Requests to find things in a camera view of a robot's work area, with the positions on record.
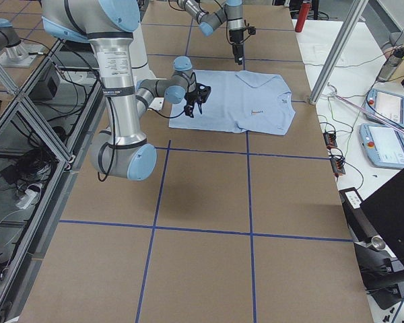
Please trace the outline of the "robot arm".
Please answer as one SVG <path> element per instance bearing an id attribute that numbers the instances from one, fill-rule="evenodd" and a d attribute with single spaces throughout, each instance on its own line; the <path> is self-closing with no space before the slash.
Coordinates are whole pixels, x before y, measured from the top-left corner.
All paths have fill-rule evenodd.
<path id="1" fill-rule="evenodd" d="M 174 60 L 171 78 L 135 84 L 131 43 L 140 25 L 136 1 L 42 1 L 41 7 L 46 32 L 61 40 L 89 43 L 98 63 L 110 121 L 90 148 L 99 180 L 108 176 L 145 180 L 156 166 L 157 153 L 139 119 L 155 98 L 171 104 L 185 101 L 183 112 L 192 116 L 193 109 L 207 101 L 211 88 L 197 82 L 186 56 Z"/>
<path id="2" fill-rule="evenodd" d="M 187 12 L 199 25 L 200 31 L 205 36 L 211 36 L 216 29 L 226 23 L 228 29 L 227 41 L 232 47 L 234 61 L 238 65 L 244 62 L 244 31 L 247 26 L 244 23 L 242 1 L 225 1 L 219 4 L 219 9 L 213 13 L 205 11 L 200 1 L 174 1 L 176 7 L 168 1 L 171 8 Z"/>

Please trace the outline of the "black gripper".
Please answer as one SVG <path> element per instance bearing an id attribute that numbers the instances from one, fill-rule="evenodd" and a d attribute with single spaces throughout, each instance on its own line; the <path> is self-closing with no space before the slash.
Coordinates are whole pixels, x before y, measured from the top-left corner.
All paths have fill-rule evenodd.
<path id="1" fill-rule="evenodd" d="M 244 47 L 242 45 L 244 41 L 244 29 L 239 28 L 235 30 L 229 30 L 229 39 L 232 45 L 234 61 L 238 65 L 242 65 L 244 61 Z"/>
<path id="2" fill-rule="evenodd" d="M 186 104 L 184 106 L 184 114 L 189 117 L 194 117 L 193 110 L 195 104 L 201 106 L 206 103 L 211 94 L 211 87 L 201 83 L 196 83 L 195 89 L 185 95 Z"/>

